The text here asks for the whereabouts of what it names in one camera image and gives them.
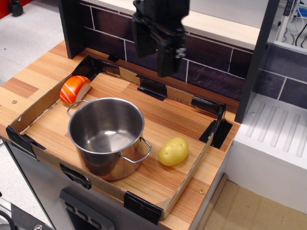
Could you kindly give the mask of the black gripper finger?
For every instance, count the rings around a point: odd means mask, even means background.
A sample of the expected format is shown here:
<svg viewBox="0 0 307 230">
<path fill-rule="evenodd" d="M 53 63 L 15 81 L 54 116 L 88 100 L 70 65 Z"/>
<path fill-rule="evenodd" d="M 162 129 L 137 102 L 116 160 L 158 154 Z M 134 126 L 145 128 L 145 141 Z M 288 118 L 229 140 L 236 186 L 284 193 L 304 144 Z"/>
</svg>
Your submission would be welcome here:
<svg viewBox="0 0 307 230">
<path fill-rule="evenodd" d="M 143 58 L 156 52 L 156 40 L 151 36 L 151 30 L 142 23 L 132 23 L 133 39 L 138 57 Z"/>
<path fill-rule="evenodd" d="M 167 77 L 179 71 L 182 58 L 186 56 L 186 47 L 174 46 L 170 41 L 158 43 L 158 76 Z"/>
</svg>

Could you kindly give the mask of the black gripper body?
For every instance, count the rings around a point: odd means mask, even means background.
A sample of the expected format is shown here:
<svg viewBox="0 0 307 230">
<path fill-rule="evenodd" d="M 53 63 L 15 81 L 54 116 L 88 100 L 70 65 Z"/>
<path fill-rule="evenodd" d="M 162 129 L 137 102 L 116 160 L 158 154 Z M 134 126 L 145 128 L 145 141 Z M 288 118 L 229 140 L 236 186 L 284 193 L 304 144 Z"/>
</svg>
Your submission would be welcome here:
<svg viewBox="0 0 307 230">
<path fill-rule="evenodd" d="M 136 12 L 132 23 L 147 25 L 158 43 L 170 41 L 174 46 L 185 46 L 185 29 L 182 19 L 189 14 L 189 0 L 135 0 Z"/>
</svg>

